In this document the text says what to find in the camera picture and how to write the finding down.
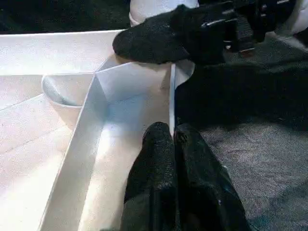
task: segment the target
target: gray fabric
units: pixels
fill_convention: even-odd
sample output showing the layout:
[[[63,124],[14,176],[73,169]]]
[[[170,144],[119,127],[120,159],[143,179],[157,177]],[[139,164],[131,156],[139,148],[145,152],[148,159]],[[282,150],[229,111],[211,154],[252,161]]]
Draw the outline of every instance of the gray fabric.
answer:
[[[305,56],[267,38],[247,61],[278,72],[303,65]],[[229,61],[243,62],[234,56]],[[235,129],[213,127],[202,135],[227,166],[255,230],[308,231],[308,132],[252,118]]]
[[[177,88],[177,123],[228,168],[253,230],[308,231],[308,54],[267,38],[226,57]]]

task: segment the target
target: black fabric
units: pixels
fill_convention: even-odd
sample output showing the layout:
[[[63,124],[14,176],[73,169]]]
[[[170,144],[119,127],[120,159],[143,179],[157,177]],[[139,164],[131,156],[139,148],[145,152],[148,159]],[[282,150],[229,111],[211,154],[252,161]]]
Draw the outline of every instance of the black fabric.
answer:
[[[169,127],[154,123],[128,176],[122,231],[177,230],[174,145]]]
[[[179,202],[186,230],[249,231],[227,170],[201,134],[188,124],[175,131]]]
[[[224,62],[225,20],[233,17],[229,9],[231,2],[194,9],[180,5],[119,33],[113,42],[114,51],[144,63],[162,64],[186,58],[203,64]]]
[[[1,0],[0,34],[125,29],[129,0]]]
[[[308,230],[308,56],[267,39],[248,60],[197,66],[176,89],[258,231]]]
[[[121,231],[249,231],[226,169],[201,134],[154,123],[143,138],[125,192]]]

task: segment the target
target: black glove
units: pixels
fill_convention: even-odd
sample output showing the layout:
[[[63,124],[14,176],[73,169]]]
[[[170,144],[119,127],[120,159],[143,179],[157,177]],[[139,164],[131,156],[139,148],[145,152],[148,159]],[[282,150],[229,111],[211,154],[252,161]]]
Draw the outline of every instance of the black glove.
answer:
[[[227,170],[201,134],[188,124],[178,126],[175,150],[184,230],[249,231]]]
[[[142,150],[128,176],[121,231],[175,231],[174,144],[169,127],[154,123],[146,131]]]
[[[117,55],[143,63],[182,59],[197,64],[221,63],[226,22],[234,26],[235,18],[230,1],[194,9],[180,5],[119,33],[113,48]]]

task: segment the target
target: black cloth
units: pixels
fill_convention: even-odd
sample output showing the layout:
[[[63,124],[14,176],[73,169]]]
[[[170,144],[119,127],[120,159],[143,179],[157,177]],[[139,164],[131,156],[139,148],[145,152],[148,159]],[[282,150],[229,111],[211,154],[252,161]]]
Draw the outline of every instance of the black cloth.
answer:
[[[176,89],[177,124],[226,165],[253,230],[308,230],[308,56],[267,38],[228,59]]]
[[[121,231],[249,231],[226,169],[201,134],[151,125],[128,176]]]

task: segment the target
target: dark background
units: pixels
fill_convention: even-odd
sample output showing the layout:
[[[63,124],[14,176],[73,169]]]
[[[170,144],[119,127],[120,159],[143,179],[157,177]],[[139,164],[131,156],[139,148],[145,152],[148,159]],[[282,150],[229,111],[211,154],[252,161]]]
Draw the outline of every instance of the dark background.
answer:
[[[0,0],[0,33],[124,29],[129,0]]]

